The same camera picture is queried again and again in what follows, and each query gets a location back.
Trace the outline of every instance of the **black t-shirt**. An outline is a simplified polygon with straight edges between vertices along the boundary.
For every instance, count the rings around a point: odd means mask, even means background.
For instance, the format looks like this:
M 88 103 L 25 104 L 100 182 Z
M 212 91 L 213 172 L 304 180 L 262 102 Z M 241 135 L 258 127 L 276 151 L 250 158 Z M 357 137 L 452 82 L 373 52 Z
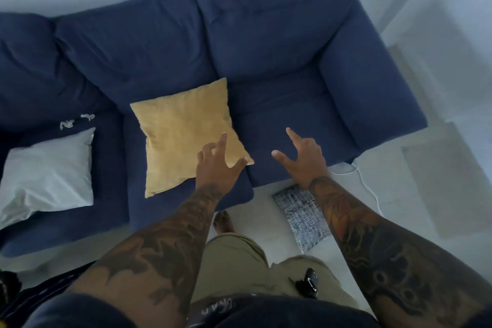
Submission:
M 380 328 L 371 314 L 334 303 L 293 297 L 242 294 L 203 300 L 190 308 L 189 328 L 360 327 Z M 492 309 L 466 328 L 492 326 Z M 134 328 L 118 309 L 82 294 L 62 294 L 40 306 L 25 328 Z

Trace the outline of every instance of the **blue sofa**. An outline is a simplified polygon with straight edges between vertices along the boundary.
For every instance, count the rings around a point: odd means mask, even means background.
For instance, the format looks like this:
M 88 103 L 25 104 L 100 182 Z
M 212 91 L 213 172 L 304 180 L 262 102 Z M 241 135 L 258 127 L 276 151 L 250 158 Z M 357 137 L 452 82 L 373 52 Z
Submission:
M 94 205 L 5 228 L 6 257 L 126 223 L 136 231 L 192 193 L 194 179 L 144 198 L 134 101 L 227 77 L 234 129 L 256 163 L 219 209 L 288 177 L 270 156 L 295 157 L 286 126 L 315 138 L 329 165 L 426 126 L 358 0 L 130 0 L 55 19 L 0 14 L 0 43 L 0 169 L 12 147 L 96 127 Z M 60 130 L 68 119 L 74 127 Z

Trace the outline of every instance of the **forearm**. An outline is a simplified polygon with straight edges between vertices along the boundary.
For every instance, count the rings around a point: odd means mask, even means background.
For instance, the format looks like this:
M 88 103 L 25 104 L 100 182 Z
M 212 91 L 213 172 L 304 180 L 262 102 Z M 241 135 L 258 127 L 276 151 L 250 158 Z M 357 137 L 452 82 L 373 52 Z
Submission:
M 221 191 L 199 188 L 165 220 L 134 233 L 68 290 L 90 294 L 138 326 L 184 326 Z
M 385 326 L 461 326 L 492 287 L 460 260 L 384 219 L 327 176 L 311 182 L 343 256 Z

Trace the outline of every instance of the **foot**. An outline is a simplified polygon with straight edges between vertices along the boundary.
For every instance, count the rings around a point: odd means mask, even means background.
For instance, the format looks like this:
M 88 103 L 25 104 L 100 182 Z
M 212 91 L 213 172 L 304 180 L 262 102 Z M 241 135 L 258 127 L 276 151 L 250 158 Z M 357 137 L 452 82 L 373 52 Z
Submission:
M 213 219 L 213 227 L 215 228 L 217 234 L 236 232 L 231 221 L 231 217 L 225 211 L 219 211 L 215 218 Z

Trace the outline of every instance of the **finger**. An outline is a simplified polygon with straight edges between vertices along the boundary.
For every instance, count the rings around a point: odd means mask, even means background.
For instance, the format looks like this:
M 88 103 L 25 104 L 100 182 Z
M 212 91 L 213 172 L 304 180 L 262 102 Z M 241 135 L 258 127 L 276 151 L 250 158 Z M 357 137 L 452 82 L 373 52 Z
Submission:
M 249 158 L 247 157 L 239 158 L 236 164 L 232 166 L 232 174 L 234 174 L 234 176 L 239 176 L 239 174 L 241 174 L 241 171 L 243 171 L 248 162 Z
M 272 157 L 275 158 L 275 160 L 284 167 L 290 165 L 291 163 L 294 163 L 294 161 L 289 159 L 285 154 L 283 154 L 279 150 L 272 151 Z
M 301 147 L 301 142 L 303 141 L 303 138 L 301 138 L 299 135 L 297 135 L 294 130 L 292 130 L 290 127 L 286 128 L 287 135 L 289 138 L 292 140 L 292 143 L 294 146 L 299 150 Z
M 215 152 L 215 156 L 225 157 L 225 148 L 227 146 L 227 133 L 224 132 L 218 142 L 217 142 L 217 150 Z
M 202 148 L 203 161 L 206 161 L 213 157 L 212 149 L 217 148 L 217 143 L 205 144 Z

